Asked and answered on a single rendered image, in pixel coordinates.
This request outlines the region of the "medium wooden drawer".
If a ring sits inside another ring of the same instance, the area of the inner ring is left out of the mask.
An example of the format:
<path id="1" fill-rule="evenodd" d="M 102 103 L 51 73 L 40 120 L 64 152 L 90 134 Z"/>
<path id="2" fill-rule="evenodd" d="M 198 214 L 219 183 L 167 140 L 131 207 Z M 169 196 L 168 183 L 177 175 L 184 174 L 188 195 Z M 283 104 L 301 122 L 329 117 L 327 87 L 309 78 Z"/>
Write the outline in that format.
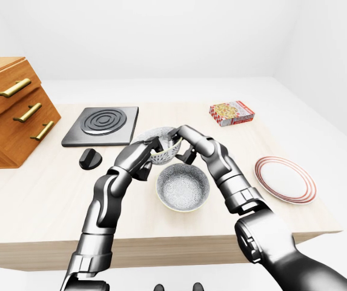
<path id="1" fill-rule="evenodd" d="M 14 121 L 14 117 L 20 117 L 29 110 L 30 105 L 41 103 L 42 107 L 26 122 Z M 53 103 L 42 88 L 36 89 L 22 98 L 5 113 L 0 115 L 0 135 L 8 135 L 31 130 L 29 135 L 34 135 L 42 125 L 50 121 L 57 122 L 60 119 Z"/>

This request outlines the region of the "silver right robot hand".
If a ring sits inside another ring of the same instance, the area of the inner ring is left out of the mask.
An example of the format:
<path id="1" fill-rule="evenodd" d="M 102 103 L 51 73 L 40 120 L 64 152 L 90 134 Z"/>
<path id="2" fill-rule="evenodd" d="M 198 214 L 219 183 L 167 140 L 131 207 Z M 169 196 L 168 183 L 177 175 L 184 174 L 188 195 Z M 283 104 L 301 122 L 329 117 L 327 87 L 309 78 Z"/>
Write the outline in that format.
<path id="1" fill-rule="evenodd" d="M 227 149 L 213 138 L 201 134 L 188 125 L 171 130 L 169 136 L 172 140 L 182 138 L 190 144 L 190 148 L 183 155 L 176 155 L 177 159 L 190 165 L 199 153 L 215 181 L 232 171 L 232 166 L 227 161 Z"/>

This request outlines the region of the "patterned grey bowl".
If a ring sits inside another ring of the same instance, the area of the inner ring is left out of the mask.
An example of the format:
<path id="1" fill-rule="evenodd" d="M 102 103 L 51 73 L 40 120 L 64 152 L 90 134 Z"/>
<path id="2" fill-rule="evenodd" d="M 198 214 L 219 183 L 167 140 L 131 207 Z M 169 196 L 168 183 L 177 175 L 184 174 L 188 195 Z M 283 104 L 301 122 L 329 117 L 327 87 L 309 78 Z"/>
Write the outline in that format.
<path id="1" fill-rule="evenodd" d="M 161 202 L 177 212 L 192 212 L 208 199 L 210 184 L 204 172 L 187 164 L 173 164 L 157 178 L 156 191 Z"/>

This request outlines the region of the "patterned bowl with white rim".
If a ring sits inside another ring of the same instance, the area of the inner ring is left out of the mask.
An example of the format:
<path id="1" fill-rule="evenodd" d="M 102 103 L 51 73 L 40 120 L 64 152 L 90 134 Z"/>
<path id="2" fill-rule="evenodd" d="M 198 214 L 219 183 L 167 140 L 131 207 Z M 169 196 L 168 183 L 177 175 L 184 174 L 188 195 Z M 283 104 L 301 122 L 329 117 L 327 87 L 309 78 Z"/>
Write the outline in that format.
<path id="1" fill-rule="evenodd" d="M 134 138 L 132 143 L 158 136 L 163 147 L 163 151 L 151 152 L 151 156 L 149 157 L 148 161 L 151 161 L 155 165 L 164 165 L 170 162 L 176 156 L 182 142 L 182 138 L 176 137 L 171 139 L 169 132 L 173 129 L 174 127 L 158 127 L 148 130 Z"/>

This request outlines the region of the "small wooden drawer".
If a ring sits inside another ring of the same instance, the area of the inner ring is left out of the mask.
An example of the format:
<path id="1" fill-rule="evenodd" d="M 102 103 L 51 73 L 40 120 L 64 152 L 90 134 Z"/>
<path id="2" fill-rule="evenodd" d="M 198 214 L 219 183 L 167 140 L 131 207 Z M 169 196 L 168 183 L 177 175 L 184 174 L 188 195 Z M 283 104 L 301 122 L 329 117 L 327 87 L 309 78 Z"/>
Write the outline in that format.
<path id="1" fill-rule="evenodd" d="M 16 119 L 29 110 L 29 105 L 40 103 L 38 109 L 26 122 Z M 33 139 L 50 122 L 58 122 L 60 115 L 51 102 L 22 101 L 0 116 L 0 168 L 20 167 L 39 145 Z"/>

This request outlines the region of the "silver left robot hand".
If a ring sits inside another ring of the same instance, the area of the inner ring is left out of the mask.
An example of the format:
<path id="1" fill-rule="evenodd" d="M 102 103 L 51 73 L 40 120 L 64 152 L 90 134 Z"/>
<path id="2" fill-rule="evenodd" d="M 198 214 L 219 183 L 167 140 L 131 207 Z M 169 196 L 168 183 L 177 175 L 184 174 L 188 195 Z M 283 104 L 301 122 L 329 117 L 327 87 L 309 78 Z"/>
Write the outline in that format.
<path id="1" fill-rule="evenodd" d="M 146 181 L 152 167 L 149 160 L 152 150 L 163 150 L 157 136 L 126 146 L 116 158 L 114 166 L 126 170 L 134 179 Z"/>

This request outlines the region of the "round black stove knob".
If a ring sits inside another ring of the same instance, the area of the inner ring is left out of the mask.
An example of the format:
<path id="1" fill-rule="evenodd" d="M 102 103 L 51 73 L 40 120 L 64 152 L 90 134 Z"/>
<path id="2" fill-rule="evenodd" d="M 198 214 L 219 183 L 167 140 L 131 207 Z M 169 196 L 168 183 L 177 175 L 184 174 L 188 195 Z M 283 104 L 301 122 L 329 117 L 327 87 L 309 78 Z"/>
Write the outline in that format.
<path id="1" fill-rule="evenodd" d="M 92 170 L 102 162 L 102 156 L 95 149 L 86 149 L 79 159 L 79 165 L 84 170 Z"/>

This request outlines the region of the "flat dark stove plate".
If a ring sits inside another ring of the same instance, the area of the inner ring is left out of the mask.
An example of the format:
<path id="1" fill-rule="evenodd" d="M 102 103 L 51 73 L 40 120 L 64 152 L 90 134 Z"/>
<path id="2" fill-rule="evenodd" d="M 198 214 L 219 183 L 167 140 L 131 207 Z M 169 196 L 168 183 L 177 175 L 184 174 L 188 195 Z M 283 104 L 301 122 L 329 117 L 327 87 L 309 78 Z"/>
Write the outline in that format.
<path id="1" fill-rule="evenodd" d="M 64 147 L 127 146 L 133 138 L 138 107 L 86 107 L 64 136 Z"/>

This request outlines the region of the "white plate with red rings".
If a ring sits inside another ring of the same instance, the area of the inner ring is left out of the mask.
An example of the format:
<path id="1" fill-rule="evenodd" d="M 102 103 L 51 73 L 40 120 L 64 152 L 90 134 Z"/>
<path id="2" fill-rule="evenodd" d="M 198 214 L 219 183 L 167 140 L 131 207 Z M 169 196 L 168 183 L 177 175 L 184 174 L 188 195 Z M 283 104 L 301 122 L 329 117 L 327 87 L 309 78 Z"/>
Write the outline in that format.
<path id="1" fill-rule="evenodd" d="M 282 201 L 309 204 L 317 195 L 317 186 L 308 172 L 298 164 L 278 156 L 257 160 L 254 174 L 262 187 Z"/>

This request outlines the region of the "red printed food box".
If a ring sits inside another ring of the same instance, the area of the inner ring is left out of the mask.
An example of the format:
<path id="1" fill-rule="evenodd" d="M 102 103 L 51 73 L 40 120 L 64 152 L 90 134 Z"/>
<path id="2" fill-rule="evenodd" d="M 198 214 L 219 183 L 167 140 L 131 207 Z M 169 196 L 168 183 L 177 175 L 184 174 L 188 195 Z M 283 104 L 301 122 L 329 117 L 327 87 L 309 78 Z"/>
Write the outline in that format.
<path id="1" fill-rule="evenodd" d="M 211 105 L 210 115 L 221 127 L 252 121 L 255 113 L 241 101 Z"/>

